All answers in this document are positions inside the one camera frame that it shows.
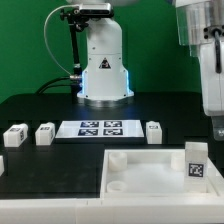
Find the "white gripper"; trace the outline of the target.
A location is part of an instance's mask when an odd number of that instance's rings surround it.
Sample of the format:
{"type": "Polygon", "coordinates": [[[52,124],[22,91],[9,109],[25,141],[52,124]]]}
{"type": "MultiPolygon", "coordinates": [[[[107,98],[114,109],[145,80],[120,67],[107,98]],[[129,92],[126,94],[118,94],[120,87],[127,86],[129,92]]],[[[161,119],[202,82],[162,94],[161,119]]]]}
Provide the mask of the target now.
{"type": "Polygon", "coordinates": [[[215,116],[212,118],[214,139],[224,141],[224,44],[221,44],[221,73],[216,72],[214,43],[200,46],[199,64],[204,112],[215,116]]]}

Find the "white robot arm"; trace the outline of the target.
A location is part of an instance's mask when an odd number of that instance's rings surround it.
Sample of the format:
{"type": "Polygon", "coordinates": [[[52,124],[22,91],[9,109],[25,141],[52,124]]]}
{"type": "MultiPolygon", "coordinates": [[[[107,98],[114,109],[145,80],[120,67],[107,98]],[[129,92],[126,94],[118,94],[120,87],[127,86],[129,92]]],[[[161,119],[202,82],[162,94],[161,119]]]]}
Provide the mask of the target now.
{"type": "MultiPolygon", "coordinates": [[[[122,64],[122,30],[113,8],[138,0],[66,0],[71,24],[87,31],[87,67],[78,98],[90,104],[115,104],[133,95],[122,64]]],[[[224,0],[170,0],[176,8],[179,43],[200,64],[204,113],[213,135],[224,141],[224,0]]]]}

